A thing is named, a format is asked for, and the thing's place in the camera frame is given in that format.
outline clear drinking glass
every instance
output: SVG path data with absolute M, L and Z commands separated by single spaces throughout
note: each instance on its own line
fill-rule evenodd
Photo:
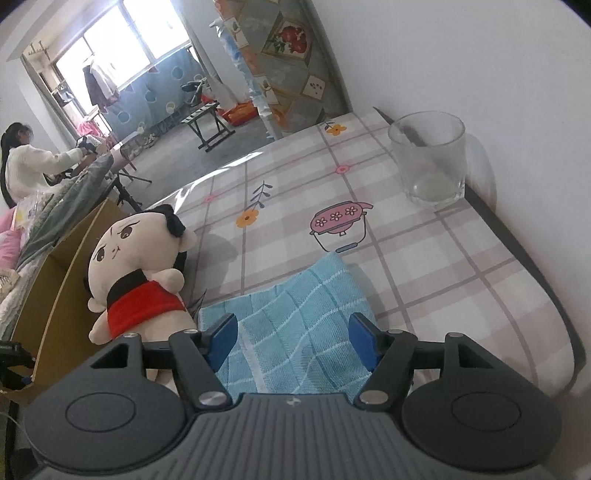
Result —
M 388 131 L 402 186 L 419 205 L 442 209 L 464 197 L 466 127 L 444 112 L 418 112 L 396 120 Z

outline black hair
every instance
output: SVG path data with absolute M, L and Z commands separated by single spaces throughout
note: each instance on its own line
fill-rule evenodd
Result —
M 17 206 L 17 203 L 8 193 L 8 187 L 6 185 L 6 166 L 8 163 L 8 156 L 10 155 L 10 149 L 20 147 L 22 145 L 18 138 L 19 133 L 32 134 L 33 130 L 28 125 L 21 124 L 19 122 L 13 123 L 2 135 L 0 140 L 0 147 L 2 147 L 2 167 L 0 168 L 0 190 L 2 190 L 2 196 L 4 201 L 8 205 L 8 208 Z
M 150 210 L 145 210 L 140 213 L 161 213 L 162 215 L 164 215 L 164 217 L 166 218 L 166 228 L 168 229 L 168 231 L 170 232 L 170 234 L 173 237 L 181 238 L 183 236 L 184 231 L 187 229 L 183 225 L 183 223 L 181 222 L 181 219 L 178 218 L 178 216 L 174 214 L 174 209 L 173 209 L 172 205 L 168 205 L 168 204 L 158 205 L 155 208 L 152 208 Z M 92 261 L 92 253 L 88 257 L 88 265 L 86 267 L 87 274 L 88 274 L 88 269 L 90 268 L 91 261 Z M 184 273 L 184 266 L 185 266 L 186 261 L 187 261 L 187 252 L 179 252 L 176 260 L 174 261 L 173 268 L 176 268 L 181 273 Z M 88 283 L 88 276 L 85 275 L 84 278 L 82 279 L 82 281 L 83 281 L 85 290 L 90 295 L 92 295 L 92 292 L 90 291 L 90 284 Z

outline doll arm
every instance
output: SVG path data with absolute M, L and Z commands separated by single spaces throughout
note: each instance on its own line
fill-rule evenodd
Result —
M 183 274 L 176 268 L 169 268 L 167 270 L 156 272 L 150 277 L 150 280 L 157 281 L 164 290 L 175 295 L 180 292 L 184 286 Z
M 95 345 L 104 345 L 111 341 L 111 330 L 109 330 L 109 323 L 107 322 L 107 312 L 100 314 L 99 319 L 95 322 L 88 334 L 88 338 Z

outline checkered towel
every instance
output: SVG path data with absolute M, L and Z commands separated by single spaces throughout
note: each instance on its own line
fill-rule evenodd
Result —
M 369 377 L 349 343 L 349 316 L 374 321 L 369 303 L 335 253 L 268 290 L 200 312 L 207 329 L 225 313 L 238 318 L 238 341 L 217 373 L 234 399 L 246 393 L 344 392 Z

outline cardboard box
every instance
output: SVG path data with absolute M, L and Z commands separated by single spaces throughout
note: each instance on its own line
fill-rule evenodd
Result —
M 32 371 L 24 367 L 13 369 L 30 375 L 33 383 L 18 391 L 3 390 L 10 400 L 29 404 L 100 349 L 88 339 L 98 315 L 88 309 L 89 295 L 83 278 L 100 237 L 113 223 L 127 216 L 106 200 L 64 237 L 45 260 L 11 339 L 21 342 L 37 358 Z

